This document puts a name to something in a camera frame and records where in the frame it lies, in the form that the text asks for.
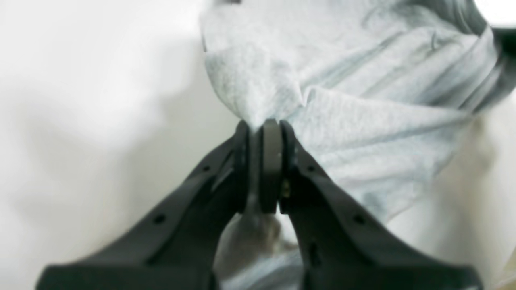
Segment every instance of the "gray cloth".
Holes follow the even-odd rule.
[[[514,87],[467,0],[247,0],[210,11],[202,31],[221,101],[252,128],[286,119],[383,222],[427,193],[473,116]]]

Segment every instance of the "hole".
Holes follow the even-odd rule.
[[[358,224],[365,224],[365,218],[361,215],[355,215],[353,220]]]
[[[310,263],[314,268],[317,268],[322,264],[319,249],[315,243],[310,245]]]
[[[161,224],[163,223],[165,220],[167,219],[167,217],[165,215],[158,215],[157,217],[154,218],[154,223],[155,224]]]

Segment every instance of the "white wall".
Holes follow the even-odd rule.
[[[0,1],[0,289],[109,242],[233,134],[204,4]]]

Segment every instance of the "white surface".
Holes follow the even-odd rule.
[[[474,0],[491,26],[516,27],[516,2],[513,0]]]
[[[204,72],[202,7],[0,0],[0,289],[32,289],[45,264],[110,242],[233,133],[237,119]],[[482,238],[493,272],[516,244],[516,115],[510,102],[495,112],[486,127],[494,161],[483,173],[492,177],[470,197],[464,171],[449,195],[463,208],[455,224]],[[391,228],[427,252],[459,245],[457,226],[428,238],[442,207],[422,204]]]

